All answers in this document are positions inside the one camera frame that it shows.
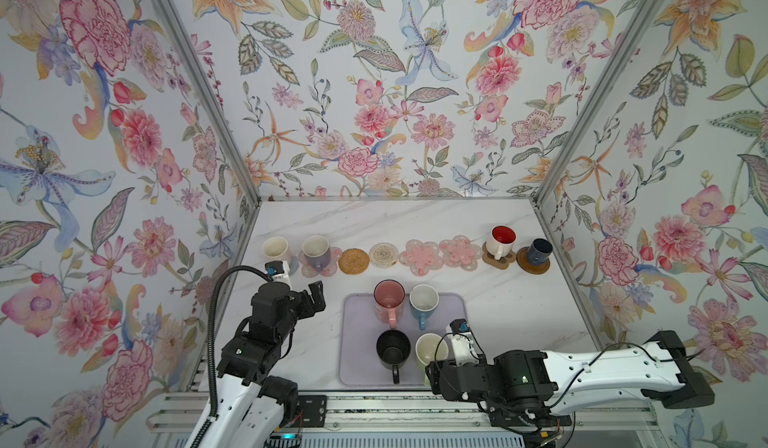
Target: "pink flower-shaped coaster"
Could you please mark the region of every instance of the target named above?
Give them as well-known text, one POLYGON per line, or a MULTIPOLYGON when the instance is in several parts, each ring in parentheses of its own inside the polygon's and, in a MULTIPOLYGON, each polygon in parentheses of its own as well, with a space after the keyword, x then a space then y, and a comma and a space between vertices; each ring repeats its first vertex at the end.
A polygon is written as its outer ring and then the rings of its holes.
POLYGON ((442 261, 447 266, 460 266, 466 271, 474 271, 483 254, 482 249, 473 245, 464 235, 456 235, 453 240, 443 240, 440 242, 440 250, 443 252, 442 261))
POLYGON ((302 264, 301 267, 301 274, 307 277, 308 279, 313 279, 317 275, 320 276, 331 276, 339 269, 339 259, 341 258, 342 250, 339 247, 332 246, 330 248, 331 251, 331 262, 326 266, 322 271, 318 274, 317 270, 315 270, 315 267, 310 265, 310 262, 306 260, 306 256, 304 256, 304 252, 299 253, 299 262, 302 264))
POLYGON ((406 251, 398 257, 400 263, 411 268, 411 273, 424 276, 429 270, 442 268, 440 247, 435 242, 411 240, 406 243, 406 251))

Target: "light blue mug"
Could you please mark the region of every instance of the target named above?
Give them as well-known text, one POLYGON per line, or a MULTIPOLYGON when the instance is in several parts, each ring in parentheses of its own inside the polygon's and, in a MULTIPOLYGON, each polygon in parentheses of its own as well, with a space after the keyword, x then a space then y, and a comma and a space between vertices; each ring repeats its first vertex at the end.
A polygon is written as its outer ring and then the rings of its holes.
POLYGON ((427 329, 427 319, 432 316, 440 301, 440 294, 429 285, 417 285, 408 296, 411 301, 411 313, 418 320, 418 328, 427 329))

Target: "coaster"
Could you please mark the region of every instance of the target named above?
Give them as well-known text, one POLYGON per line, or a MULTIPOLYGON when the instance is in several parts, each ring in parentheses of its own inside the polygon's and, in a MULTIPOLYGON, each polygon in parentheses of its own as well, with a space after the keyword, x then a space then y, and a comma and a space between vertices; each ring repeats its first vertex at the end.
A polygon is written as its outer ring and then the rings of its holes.
POLYGON ((494 268, 497 268, 499 270, 506 270, 509 265, 514 263, 514 251, 510 251, 509 255, 502 256, 500 259, 495 259, 491 256, 490 253, 485 249, 485 243, 482 244, 482 261, 485 261, 485 263, 488 263, 494 268))
POLYGON ((449 267, 461 267, 465 271, 477 269, 483 253, 479 246, 473 245, 464 235, 456 235, 453 240, 443 240, 440 242, 440 250, 443 252, 443 263, 449 267))
POLYGON ((376 243, 368 252, 371 264, 380 269, 388 269, 397 263, 397 247, 392 243, 376 243))
POLYGON ((525 255, 528 253, 528 247, 526 246, 523 249, 520 249, 518 251, 518 265, 520 265, 520 268, 523 270, 526 270, 528 273, 532 275, 542 275, 543 273, 546 273, 547 270, 549 270, 549 265, 551 263, 549 262, 549 259, 542 263, 541 265, 531 265, 528 263, 528 259, 525 258, 525 255))
POLYGON ((316 276, 331 276, 339 269, 339 259, 341 258, 341 249, 337 246, 332 246, 330 248, 331 251, 331 262, 326 266, 320 273, 315 270, 315 267, 310 265, 309 261, 306 261, 306 256, 304 256, 304 252, 299 253, 299 262, 302 264, 301 267, 301 274, 304 275, 308 279, 313 279, 316 276))
POLYGON ((429 270, 442 268, 440 247, 435 242, 419 242, 410 240, 406 243, 406 251, 398 257, 400 263, 410 267, 411 273, 416 276, 424 276, 429 270))
POLYGON ((359 275, 368 269, 368 254, 360 249, 349 249, 341 254, 339 268, 348 275, 359 275))

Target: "wall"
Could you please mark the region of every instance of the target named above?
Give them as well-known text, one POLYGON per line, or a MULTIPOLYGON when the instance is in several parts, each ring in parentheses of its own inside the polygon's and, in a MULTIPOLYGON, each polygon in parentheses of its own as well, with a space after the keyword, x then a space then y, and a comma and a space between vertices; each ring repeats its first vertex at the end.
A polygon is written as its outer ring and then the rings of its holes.
POLYGON ((639 0, 175 0, 262 194, 531 195, 639 0))
POLYGON ((767 9, 668 0, 544 204, 604 342, 702 350, 716 404, 658 406, 680 448, 768 443, 767 9))
POLYGON ((149 0, 0 32, 0 446, 145 446, 251 208, 149 0))

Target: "mug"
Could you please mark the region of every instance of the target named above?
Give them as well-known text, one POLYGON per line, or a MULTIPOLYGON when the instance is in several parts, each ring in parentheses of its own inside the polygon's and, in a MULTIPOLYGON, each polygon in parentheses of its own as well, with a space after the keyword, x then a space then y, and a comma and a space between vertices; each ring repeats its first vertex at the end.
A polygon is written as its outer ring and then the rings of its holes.
POLYGON ((528 253, 525 254, 525 259, 531 265, 541 265, 552 254, 552 243, 545 239, 536 239, 528 247, 528 253))
POLYGON ((304 240, 301 251, 304 252, 306 261, 320 273, 331 262, 331 243, 322 235, 312 235, 304 240))
POLYGON ((427 333, 422 335, 416 341, 416 362, 418 363, 418 369, 424 374, 424 384, 429 385, 429 378, 426 374, 427 365, 430 361, 445 360, 448 358, 448 345, 440 337, 434 333, 427 333))
POLYGON ((397 321, 402 317, 403 301, 406 299, 406 290, 397 281, 384 280, 373 290, 373 299, 376 300, 376 317, 384 323, 389 323, 389 328, 397 328, 397 321))
POLYGON ((432 316, 440 301, 440 294, 429 285, 417 285, 408 296, 411 301, 411 313, 418 320, 421 331, 427 329, 427 319, 432 316))
POLYGON ((411 342, 405 333, 387 330, 376 340, 376 353, 379 360, 392 370, 392 382, 400 384, 400 368, 411 354, 411 342))
POLYGON ((508 226, 499 225, 491 231, 491 236, 485 240, 485 249, 495 259, 499 260, 512 251, 512 244, 517 235, 508 226))
POLYGON ((267 260, 282 260, 287 261, 289 266, 289 275, 293 275, 296 269, 299 268, 299 262, 296 257, 290 252, 288 247, 288 240, 282 236, 274 236, 261 246, 261 252, 264 253, 264 257, 267 260))

